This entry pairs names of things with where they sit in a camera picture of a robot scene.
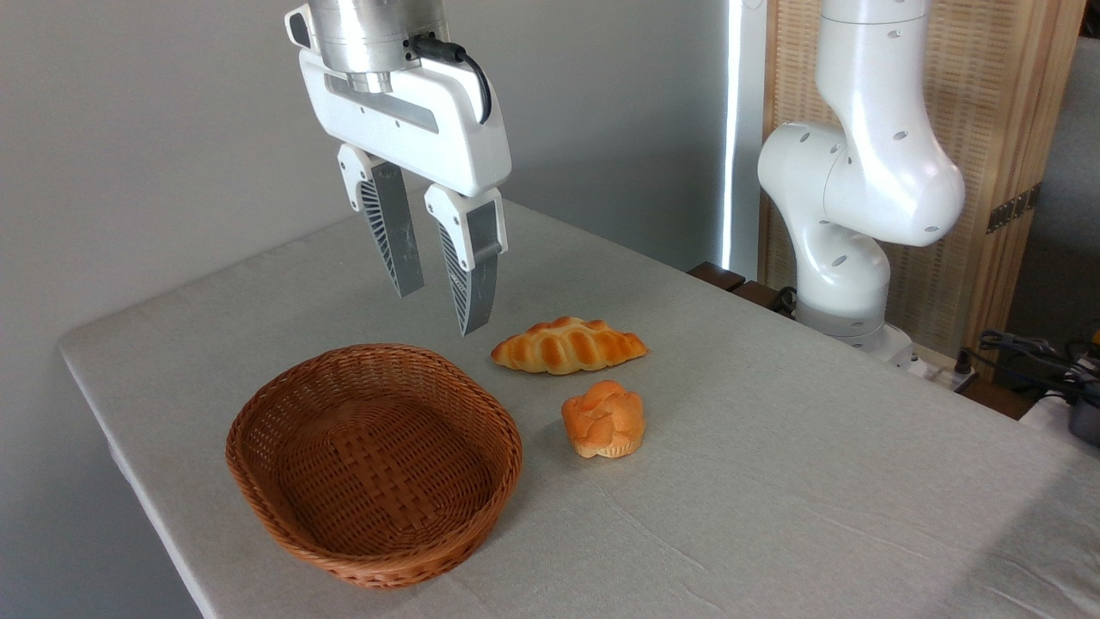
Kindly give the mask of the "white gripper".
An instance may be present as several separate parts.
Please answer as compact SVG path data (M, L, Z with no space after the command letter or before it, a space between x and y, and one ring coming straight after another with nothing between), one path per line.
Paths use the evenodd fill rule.
M431 59L392 73L389 93L356 91L317 52L300 49L299 63L315 117L343 142L337 161L346 200L365 215L396 292L408 297L425 285L402 176L407 169L436 183L425 191L425 207L443 243L461 334L485 327L498 257L508 248L495 187L510 176L512 155L498 101L480 123L479 77L465 66Z

